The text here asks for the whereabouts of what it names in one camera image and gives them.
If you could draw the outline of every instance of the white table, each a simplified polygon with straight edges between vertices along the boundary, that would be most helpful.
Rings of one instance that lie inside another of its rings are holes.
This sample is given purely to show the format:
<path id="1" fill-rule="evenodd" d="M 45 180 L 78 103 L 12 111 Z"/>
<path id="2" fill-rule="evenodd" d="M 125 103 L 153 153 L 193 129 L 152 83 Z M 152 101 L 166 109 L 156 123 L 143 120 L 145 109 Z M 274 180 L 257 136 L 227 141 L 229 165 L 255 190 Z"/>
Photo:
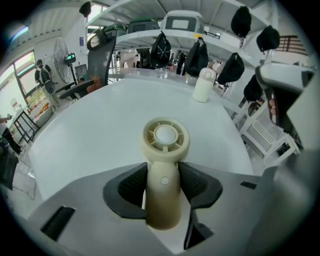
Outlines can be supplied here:
<path id="1" fill-rule="evenodd" d="M 192 99 L 184 84 L 125 78 L 71 105 L 39 135 L 29 151 L 44 200 L 70 182 L 145 162 L 140 138 L 156 117 L 182 122 L 190 133 L 185 162 L 252 175 L 246 147 L 224 107 L 212 94 Z"/>

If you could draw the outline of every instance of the office chair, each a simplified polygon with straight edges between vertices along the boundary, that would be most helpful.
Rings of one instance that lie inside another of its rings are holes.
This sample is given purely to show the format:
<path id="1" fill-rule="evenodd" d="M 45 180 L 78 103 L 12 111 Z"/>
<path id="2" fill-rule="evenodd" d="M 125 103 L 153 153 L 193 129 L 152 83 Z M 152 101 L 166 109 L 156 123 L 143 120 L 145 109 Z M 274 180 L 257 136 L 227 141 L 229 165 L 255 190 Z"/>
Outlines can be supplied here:
<path id="1" fill-rule="evenodd" d="M 102 80 L 102 86 L 108 84 L 109 66 L 112 59 L 112 54 L 115 50 L 117 38 L 114 36 L 109 38 L 107 42 L 100 43 L 95 47 L 88 47 L 88 77 L 99 77 Z M 60 99 L 65 99 L 68 96 L 73 96 L 78 93 L 80 98 L 88 94 L 87 87 L 94 84 L 94 80 L 88 80 L 66 90 L 59 96 Z"/>

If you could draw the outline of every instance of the fan grille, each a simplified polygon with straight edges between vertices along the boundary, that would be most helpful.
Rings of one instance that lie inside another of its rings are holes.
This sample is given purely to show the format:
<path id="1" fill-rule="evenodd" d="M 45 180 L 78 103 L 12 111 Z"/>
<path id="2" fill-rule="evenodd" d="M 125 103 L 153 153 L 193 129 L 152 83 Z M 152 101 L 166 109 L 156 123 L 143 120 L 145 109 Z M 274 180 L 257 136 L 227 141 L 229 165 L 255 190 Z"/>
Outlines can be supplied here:
<path id="1" fill-rule="evenodd" d="M 54 65 L 55 69 L 63 82 L 70 81 L 70 71 L 65 62 L 65 57 L 69 54 L 65 41 L 59 37 L 54 45 Z"/>
<path id="2" fill-rule="evenodd" d="M 162 143 L 159 143 L 155 139 L 155 129 L 161 125 L 169 125 L 169 126 L 172 126 L 174 129 L 176 129 L 176 131 L 178 132 L 178 138 L 175 143 L 173 143 L 171 145 L 163 145 Z M 182 146 L 182 144 L 184 143 L 184 133 L 183 133 L 182 129 L 178 125 L 176 125 L 175 123 L 167 121 L 167 120 L 157 121 L 157 122 L 151 124 L 149 126 L 149 128 L 147 129 L 146 138 L 147 138 L 147 141 L 150 143 L 150 145 L 153 148 L 155 148 L 159 151 L 162 151 L 162 152 L 175 151 L 175 150 L 179 149 Z"/>

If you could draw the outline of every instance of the floor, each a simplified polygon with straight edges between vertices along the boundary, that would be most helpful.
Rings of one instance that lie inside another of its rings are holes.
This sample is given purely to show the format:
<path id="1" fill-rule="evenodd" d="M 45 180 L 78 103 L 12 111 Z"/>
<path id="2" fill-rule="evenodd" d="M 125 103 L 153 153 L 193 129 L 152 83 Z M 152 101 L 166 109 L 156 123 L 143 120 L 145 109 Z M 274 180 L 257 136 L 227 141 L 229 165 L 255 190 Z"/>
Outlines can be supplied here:
<path id="1" fill-rule="evenodd" d="M 40 128 L 40 130 L 34 136 L 33 141 L 36 141 L 39 135 L 46 129 L 46 127 L 66 108 L 68 108 L 71 105 L 71 103 L 72 102 L 69 100 L 64 100 L 63 102 L 61 102 L 59 110 L 53 113 L 50 119 L 47 121 L 47 123 Z M 275 139 L 283 135 L 283 132 L 270 121 L 267 109 L 264 113 L 260 115 L 258 120 Z M 32 173 L 31 176 L 29 175 L 29 173 L 32 172 L 31 169 L 28 167 L 28 165 L 31 165 L 28 157 L 30 147 L 31 145 L 25 146 L 25 153 L 21 158 L 21 160 L 25 164 L 19 162 L 17 166 L 18 171 L 16 171 L 16 173 L 18 174 L 15 175 L 14 178 L 14 182 L 18 184 L 17 187 L 23 191 L 20 191 L 15 188 L 13 189 L 13 191 L 8 189 L 5 191 L 5 194 L 8 198 L 8 203 L 11 209 L 13 209 L 13 212 L 25 219 L 28 219 L 29 216 L 33 213 L 33 211 L 43 202 L 43 199 L 41 198 L 41 195 L 37 188 L 35 179 L 32 178 Z M 249 146 L 246 146 L 246 149 L 251 160 L 254 174 L 257 176 L 261 176 L 265 170 L 266 161 L 264 161 Z M 271 161 L 274 157 L 276 156 L 271 155 L 267 160 Z"/>
<path id="2" fill-rule="evenodd" d="M 72 101 L 61 100 L 59 109 L 52 114 L 50 119 L 37 131 L 33 137 L 33 142 L 37 140 L 39 135 L 46 129 L 46 127 L 65 109 L 71 105 Z M 31 144 L 22 144 L 25 147 L 25 152 L 21 155 L 21 159 L 16 167 L 16 171 L 13 179 L 13 190 L 2 189 L 2 192 L 6 195 L 8 205 L 14 214 L 28 219 L 34 210 L 43 202 L 43 199 L 38 190 L 35 179 L 32 177 L 32 170 L 28 152 L 31 148 Z"/>

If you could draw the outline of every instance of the ceiling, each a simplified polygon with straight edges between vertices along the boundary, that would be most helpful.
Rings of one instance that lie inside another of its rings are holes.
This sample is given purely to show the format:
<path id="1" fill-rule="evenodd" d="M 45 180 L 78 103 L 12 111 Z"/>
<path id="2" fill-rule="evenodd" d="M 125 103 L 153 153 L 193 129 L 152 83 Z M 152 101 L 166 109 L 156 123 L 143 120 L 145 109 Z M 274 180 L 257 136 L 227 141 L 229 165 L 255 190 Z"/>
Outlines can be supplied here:
<path id="1" fill-rule="evenodd" d="M 27 26 L 28 31 L 10 43 L 4 58 L 68 32 L 82 16 L 79 9 L 84 2 L 86 0 L 44 1 L 23 24 L 18 24 L 21 28 Z"/>

